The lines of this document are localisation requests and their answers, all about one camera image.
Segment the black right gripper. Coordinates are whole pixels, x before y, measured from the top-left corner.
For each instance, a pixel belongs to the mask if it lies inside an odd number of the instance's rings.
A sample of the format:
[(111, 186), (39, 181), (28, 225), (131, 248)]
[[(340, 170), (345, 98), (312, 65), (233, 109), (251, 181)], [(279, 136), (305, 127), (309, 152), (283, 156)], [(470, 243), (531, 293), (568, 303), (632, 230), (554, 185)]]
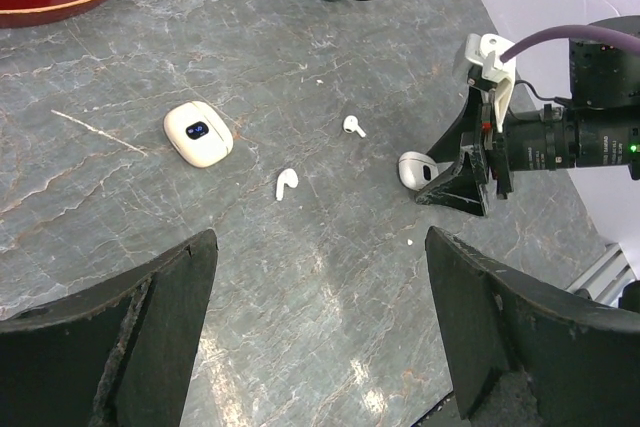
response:
[[(464, 149), (459, 152), (465, 132), (472, 132), (471, 153)], [(494, 108), (478, 89), (468, 89), (462, 112), (427, 155), (436, 163), (456, 160), (414, 195), (418, 205), (442, 206), (484, 217), (490, 179), (496, 182), (497, 198), (506, 200), (513, 192), (506, 135), (498, 132)]]

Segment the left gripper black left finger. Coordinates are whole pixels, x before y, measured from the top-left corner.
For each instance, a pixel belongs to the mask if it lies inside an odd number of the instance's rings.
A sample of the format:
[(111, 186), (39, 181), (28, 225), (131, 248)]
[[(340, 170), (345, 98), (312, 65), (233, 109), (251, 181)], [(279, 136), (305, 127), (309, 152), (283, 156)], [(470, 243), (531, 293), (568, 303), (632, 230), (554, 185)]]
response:
[(2, 425), (179, 425), (217, 259), (207, 229), (2, 321)]

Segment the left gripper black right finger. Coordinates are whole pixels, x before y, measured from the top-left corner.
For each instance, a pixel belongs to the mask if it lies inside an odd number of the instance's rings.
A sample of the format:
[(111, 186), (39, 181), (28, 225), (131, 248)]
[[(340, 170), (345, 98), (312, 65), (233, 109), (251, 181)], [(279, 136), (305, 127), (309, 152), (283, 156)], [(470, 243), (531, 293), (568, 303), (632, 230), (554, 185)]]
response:
[(638, 313), (541, 282), (438, 227), (425, 251), (461, 418), (638, 425)]

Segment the white earbud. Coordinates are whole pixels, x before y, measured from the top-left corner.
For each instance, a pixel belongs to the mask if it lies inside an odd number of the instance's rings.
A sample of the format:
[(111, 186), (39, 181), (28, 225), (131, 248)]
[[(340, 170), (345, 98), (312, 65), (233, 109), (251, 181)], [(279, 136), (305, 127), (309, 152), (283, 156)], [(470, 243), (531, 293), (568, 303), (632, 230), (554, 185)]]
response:
[(366, 132), (360, 126), (358, 118), (354, 115), (348, 115), (344, 118), (342, 128), (346, 133), (356, 133), (361, 138), (367, 136)]
[(299, 177), (293, 168), (281, 171), (276, 180), (275, 198), (277, 201), (284, 199), (286, 188), (295, 189), (299, 185)]

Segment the beige earbud charging case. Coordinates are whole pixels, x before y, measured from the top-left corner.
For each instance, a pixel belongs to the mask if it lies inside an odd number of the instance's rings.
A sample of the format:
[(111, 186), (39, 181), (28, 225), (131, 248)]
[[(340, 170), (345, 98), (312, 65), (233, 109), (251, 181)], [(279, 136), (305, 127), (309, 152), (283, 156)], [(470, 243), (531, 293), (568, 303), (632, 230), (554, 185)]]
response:
[(203, 101), (189, 101), (170, 110), (164, 132), (181, 157), (196, 168), (207, 168), (233, 150), (233, 135), (219, 114)]

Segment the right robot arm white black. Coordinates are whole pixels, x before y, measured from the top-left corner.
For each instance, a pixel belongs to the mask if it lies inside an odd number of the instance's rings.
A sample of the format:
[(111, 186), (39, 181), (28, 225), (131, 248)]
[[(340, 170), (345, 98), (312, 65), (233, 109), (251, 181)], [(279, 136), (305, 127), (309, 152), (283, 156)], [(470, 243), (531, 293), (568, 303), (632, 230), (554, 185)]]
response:
[[(560, 39), (569, 42), (570, 98), (513, 113), (517, 55)], [(517, 43), (471, 34), (456, 66), (469, 87), (462, 112), (426, 154), (407, 152), (398, 162), (417, 204), (482, 217), (489, 181), (507, 198), (519, 171), (626, 166), (639, 178), (637, 16), (552, 27)]]

